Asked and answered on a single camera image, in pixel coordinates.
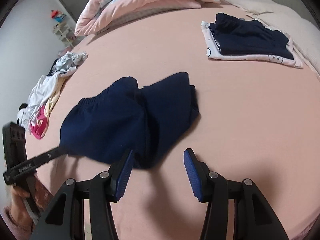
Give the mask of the person left hand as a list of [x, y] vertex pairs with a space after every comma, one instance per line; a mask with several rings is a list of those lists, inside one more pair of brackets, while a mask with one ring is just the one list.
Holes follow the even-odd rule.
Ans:
[[10, 213], [14, 222], [23, 229], [32, 229], [34, 222], [24, 203], [24, 201], [30, 197], [30, 194], [19, 186], [12, 186], [10, 193]]

